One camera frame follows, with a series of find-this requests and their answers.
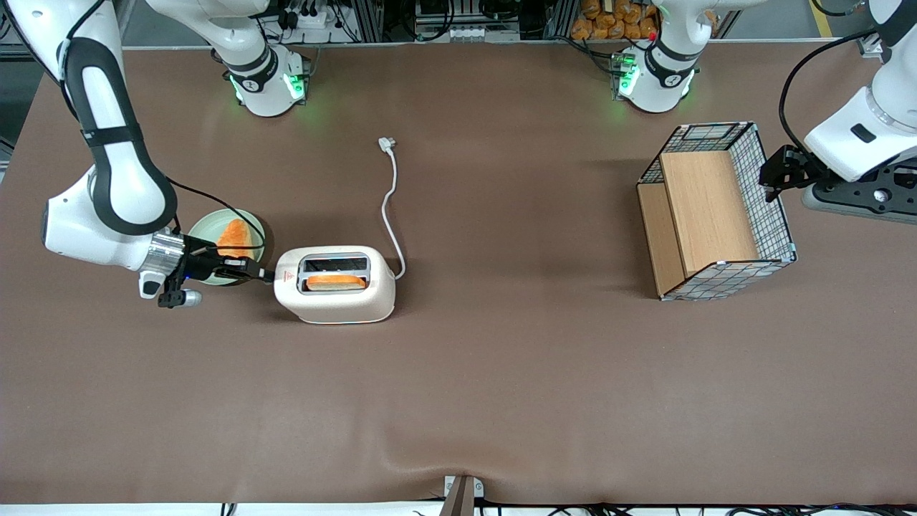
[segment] plate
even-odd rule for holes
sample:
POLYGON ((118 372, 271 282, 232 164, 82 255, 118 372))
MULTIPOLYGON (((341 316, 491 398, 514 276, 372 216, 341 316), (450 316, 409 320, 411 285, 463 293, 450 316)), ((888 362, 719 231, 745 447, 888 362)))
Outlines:
MULTIPOLYGON (((246 219, 251 220, 251 223, 258 228, 258 231, 261 231, 261 234, 264 234, 264 226, 261 226, 261 221, 257 217, 248 213, 244 209, 238 211, 245 216, 246 219)), ((208 213, 204 215, 196 224, 188 231, 188 234, 206 241, 217 241, 220 238, 220 235, 223 234, 223 231, 226 230, 226 226, 229 225, 229 222, 232 222, 234 219, 238 219, 238 215, 232 212, 230 209, 220 209, 213 213, 208 213)), ((263 242, 260 241, 261 237, 258 236, 256 231, 251 232, 251 245, 261 245, 263 242)), ((255 249, 255 261, 260 261, 261 256, 264 255, 264 248, 255 249)), ((216 277, 210 275, 207 279, 202 281, 206 285, 229 285, 238 280, 227 278, 227 277, 216 277)))

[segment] white toaster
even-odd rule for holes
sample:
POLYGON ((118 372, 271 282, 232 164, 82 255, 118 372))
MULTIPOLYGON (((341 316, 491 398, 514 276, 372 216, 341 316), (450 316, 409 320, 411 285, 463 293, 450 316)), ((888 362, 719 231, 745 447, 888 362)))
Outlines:
POLYGON ((371 247, 301 247, 277 262, 274 296, 312 324, 377 322, 394 310, 395 276, 371 247))

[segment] plug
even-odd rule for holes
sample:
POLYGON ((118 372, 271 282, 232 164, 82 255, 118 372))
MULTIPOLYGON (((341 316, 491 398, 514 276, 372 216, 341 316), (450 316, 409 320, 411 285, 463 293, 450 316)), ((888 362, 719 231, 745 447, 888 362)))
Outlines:
POLYGON ((379 138, 379 148, 382 149, 382 152, 389 153, 392 151, 392 148, 395 146, 395 138, 382 137, 379 138))

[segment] white power cord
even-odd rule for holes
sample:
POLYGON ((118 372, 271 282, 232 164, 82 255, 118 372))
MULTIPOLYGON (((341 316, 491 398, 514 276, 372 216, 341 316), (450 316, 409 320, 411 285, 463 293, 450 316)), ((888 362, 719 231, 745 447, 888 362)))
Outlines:
POLYGON ((398 187, 398 163, 395 161, 395 152, 392 150, 394 146, 394 138, 379 138, 379 148, 392 158, 392 189, 389 190, 382 199, 382 221, 385 222, 385 229, 389 231, 389 237, 392 238, 392 244, 395 246, 395 251, 398 252, 398 259, 401 261, 402 269, 395 275, 395 279, 401 279, 404 272, 407 271, 407 264, 404 262, 404 254, 401 252, 401 246, 398 245, 398 239, 395 238, 395 232, 392 230, 392 224, 389 222, 388 212, 389 198, 392 197, 392 194, 395 193, 395 188, 398 187))

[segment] brown table surface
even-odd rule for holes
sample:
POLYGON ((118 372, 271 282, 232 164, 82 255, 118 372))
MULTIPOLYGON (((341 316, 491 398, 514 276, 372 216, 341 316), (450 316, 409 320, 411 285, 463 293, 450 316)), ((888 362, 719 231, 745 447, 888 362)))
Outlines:
MULTIPOLYGON (((717 302, 655 299, 635 182, 676 125, 755 120, 812 44, 717 44, 650 116, 562 45, 333 49, 309 104, 255 118, 205 51, 126 67, 165 173, 258 214, 270 260, 366 244, 391 181, 408 256, 380 324, 322 328, 269 287, 158 309, 39 240, 90 164, 45 81, 0 188, 0 501, 369 501, 468 473, 515 503, 917 501, 917 228, 803 208, 800 261, 717 302)), ((799 76, 804 135, 875 70, 799 76)), ((219 208, 179 193, 186 228, 219 208)))

